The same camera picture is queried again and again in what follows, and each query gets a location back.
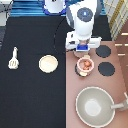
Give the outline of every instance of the ceramic bowl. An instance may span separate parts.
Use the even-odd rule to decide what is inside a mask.
[[[84,70],[84,61],[89,61],[91,63],[91,66],[89,67],[89,70]],[[77,72],[81,75],[81,76],[87,76],[91,73],[91,71],[94,69],[94,62],[92,61],[92,59],[90,59],[90,56],[84,56],[82,58],[80,58],[77,61]]]
[[[76,98],[76,112],[79,118],[94,128],[107,126],[114,118],[115,110],[112,97],[103,89],[88,87]]]

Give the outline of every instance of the black tabletop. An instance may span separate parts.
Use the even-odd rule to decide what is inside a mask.
[[[0,128],[66,128],[66,55],[54,50],[53,37],[62,17],[10,17],[0,51]],[[67,29],[58,30],[56,49],[65,51]],[[19,68],[10,70],[13,48]],[[39,69],[39,59],[53,55],[51,74]]]

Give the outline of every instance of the beige plate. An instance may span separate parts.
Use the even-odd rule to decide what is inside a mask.
[[[54,56],[46,55],[43,56],[39,61],[39,68],[46,73],[51,73],[56,70],[58,61]]]

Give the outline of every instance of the blue object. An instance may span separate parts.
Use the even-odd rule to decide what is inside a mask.
[[[75,4],[77,2],[80,2],[81,0],[65,0],[66,5],[70,6],[72,4]],[[102,2],[102,11],[100,15],[106,15],[104,3]],[[19,17],[19,16],[49,16],[44,13],[43,8],[44,0],[14,0],[12,4],[12,10],[10,13],[11,17]]]
[[[76,51],[88,51],[88,45],[78,44],[77,47],[76,47]]]
[[[60,13],[50,13],[47,9],[43,8],[43,11],[46,15],[63,15],[66,14],[66,9],[63,9]]]

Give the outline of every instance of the black coaster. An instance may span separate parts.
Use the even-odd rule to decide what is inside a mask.
[[[102,58],[106,58],[108,56],[110,56],[111,54],[111,49],[106,46],[106,45],[100,45],[97,49],[96,49],[96,54],[99,56],[99,57],[102,57]]]
[[[75,65],[75,72],[78,76],[81,76],[78,72],[77,72],[77,64]]]
[[[114,66],[109,62],[102,62],[98,66],[100,74],[103,76],[112,76],[115,72]]]

